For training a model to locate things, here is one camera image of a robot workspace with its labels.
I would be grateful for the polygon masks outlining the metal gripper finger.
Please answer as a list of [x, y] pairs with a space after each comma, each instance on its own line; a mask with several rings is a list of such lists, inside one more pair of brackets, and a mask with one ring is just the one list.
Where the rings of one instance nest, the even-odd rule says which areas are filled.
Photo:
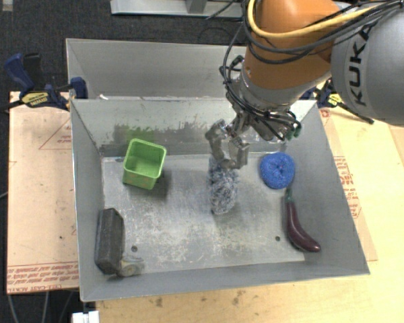
[[222, 141], [227, 139], [229, 136], [226, 127], [227, 124], [225, 120], [218, 120], [205, 133], [205, 138], [209, 143], [209, 146], [211, 148], [211, 155], [213, 156], [214, 160], [223, 169], [234, 169], [236, 165], [235, 162], [231, 159], [228, 159], [222, 149]]
[[232, 169], [240, 169], [247, 165], [249, 148], [250, 145], [240, 137], [229, 140], [230, 167]]

